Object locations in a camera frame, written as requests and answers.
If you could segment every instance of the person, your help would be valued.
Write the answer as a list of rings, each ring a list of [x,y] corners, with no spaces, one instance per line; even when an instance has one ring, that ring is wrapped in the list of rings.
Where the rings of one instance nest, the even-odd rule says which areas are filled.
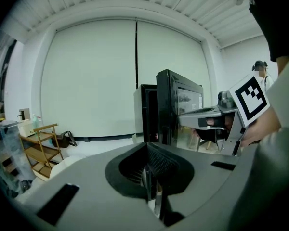
[[[255,65],[252,67],[252,70],[255,71],[256,77],[262,77],[260,84],[264,92],[267,92],[269,88],[273,85],[273,79],[268,74],[267,67],[267,63],[263,61],[256,61]]]
[[[250,0],[250,12],[268,43],[270,60],[277,63],[278,78],[266,94],[271,106],[249,126],[242,139],[242,147],[260,141],[281,128],[289,128],[289,23],[285,21],[289,19],[289,0]],[[229,128],[233,122],[230,119],[225,119]],[[208,125],[213,126],[214,122],[212,118],[207,119]]]

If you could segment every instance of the white wall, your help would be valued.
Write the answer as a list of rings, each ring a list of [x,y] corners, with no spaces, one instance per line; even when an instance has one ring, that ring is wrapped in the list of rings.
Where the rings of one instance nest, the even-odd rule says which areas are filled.
[[[138,84],[156,85],[158,72],[169,69],[202,85],[204,106],[211,106],[206,60],[200,43],[169,28],[138,22]]]
[[[118,16],[133,19],[139,17],[142,20],[154,21],[183,31],[198,40],[210,38],[218,44],[217,40],[207,30],[195,24],[183,14],[146,1],[97,0],[90,3],[82,3],[48,18],[35,31],[30,33],[23,30],[23,28],[21,29],[18,23],[15,23],[10,16],[7,16],[4,23],[0,26],[1,30],[24,43],[22,69],[26,69],[23,72],[23,80],[27,83],[24,93],[18,93],[18,97],[26,96],[28,98],[31,114],[41,114],[40,88],[42,71],[56,29],[60,30],[69,25],[85,21],[117,18]]]
[[[264,36],[248,39],[222,50],[225,74],[225,87],[229,89],[243,77],[251,73],[251,67],[257,60],[266,61],[268,73],[273,80],[277,79],[277,64],[270,61],[270,52]]]
[[[19,109],[28,108],[25,66],[22,63],[24,45],[17,42],[12,52],[5,79],[4,110],[7,120],[18,121]]]
[[[218,101],[218,93],[226,90],[223,57],[221,50],[215,42],[204,40],[201,42],[201,46],[206,58],[210,77],[211,103],[212,105],[216,105]]]
[[[38,56],[41,55],[41,45],[45,34],[46,32],[43,32],[32,37],[26,44],[17,42],[15,45],[5,82],[4,108],[8,120],[18,120],[16,115],[19,114],[19,109],[23,108],[29,108],[31,115],[33,113],[40,115],[39,111],[32,108],[31,96],[33,87],[40,86],[40,83],[33,81],[33,74]]]
[[[134,21],[89,22],[55,35],[42,77],[44,124],[75,137],[134,133],[134,91]]]

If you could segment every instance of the wooden shelf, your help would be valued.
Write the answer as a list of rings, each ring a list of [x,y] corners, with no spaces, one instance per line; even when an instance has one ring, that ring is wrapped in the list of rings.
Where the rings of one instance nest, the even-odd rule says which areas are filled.
[[[33,135],[29,136],[29,137],[24,137],[24,136],[20,135],[20,137],[23,140],[30,141],[30,142],[35,143],[35,144],[39,144],[39,138],[38,138],[37,134],[33,134]],[[43,142],[43,141],[46,141],[46,140],[49,140],[49,139],[53,138],[54,134],[53,133],[40,132],[39,133],[39,137],[40,137],[40,141]]]
[[[43,146],[43,150],[45,152],[45,156],[48,161],[59,154],[59,150],[49,148],[46,146]],[[32,147],[29,147],[28,149],[25,149],[25,153],[38,162],[41,163],[47,162],[39,145],[34,145]]]
[[[5,170],[9,173],[12,173],[13,170],[15,170],[16,167],[14,166],[14,164],[9,164],[7,167],[5,167]]]
[[[43,163],[35,164],[32,169],[35,172],[37,172],[37,173],[39,173],[42,176],[47,177],[47,178],[49,178],[50,172],[52,170],[51,168],[49,168],[47,165],[44,165]]]
[[[11,156],[7,152],[0,154],[0,162],[1,163],[3,163],[4,161],[6,161],[10,158],[11,158]]]

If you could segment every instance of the black slot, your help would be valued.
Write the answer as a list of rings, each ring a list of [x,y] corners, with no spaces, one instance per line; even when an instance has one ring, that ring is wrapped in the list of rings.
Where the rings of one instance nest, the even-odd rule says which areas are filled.
[[[224,168],[224,169],[228,169],[228,170],[234,170],[235,169],[235,165],[234,164],[228,164],[228,163],[223,163],[223,162],[218,162],[218,161],[215,161],[213,163],[211,163],[212,166],[215,166],[215,167],[220,167],[220,168]]]
[[[162,144],[168,144],[168,128],[163,128],[163,140]]]
[[[232,152],[232,156],[235,156],[235,155],[236,155],[238,149],[240,148],[240,144],[241,144],[241,141],[237,141],[237,142],[236,142],[236,146],[235,146],[235,148],[234,148],[234,150],[233,150],[233,152]]]
[[[207,123],[207,119],[206,118],[200,118],[198,119],[198,126],[200,128],[205,128],[208,126],[208,123]]]
[[[13,169],[13,171],[11,172],[11,175],[13,176],[17,176],[19,173],[18,173],[18,170],[15,168]]]
[[[11,158],[6,159],[4,162],[2,162],[2,165],[4,167],[7,167],[8,165],[10,165],[12,163]]]
[[[64,210],[71,202],[79,187],[65,184],[51,200],[37,213],[37,216],[51,225],[56,225]]]
[[[240,131],[240,134],[244,134],[245,130],[246,130],[245,128],[242,128],[241,131]]]

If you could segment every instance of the ceiling panel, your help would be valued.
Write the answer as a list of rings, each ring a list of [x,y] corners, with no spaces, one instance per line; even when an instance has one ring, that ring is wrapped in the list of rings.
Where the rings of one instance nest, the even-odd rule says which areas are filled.
[[[26,31],[47,18],[93,0],[19,0],[10,16]],[[230,45],[260,34],[260,28],[249,13],[248,0],[142,0],[181,13],[208,30],[220,43]]]

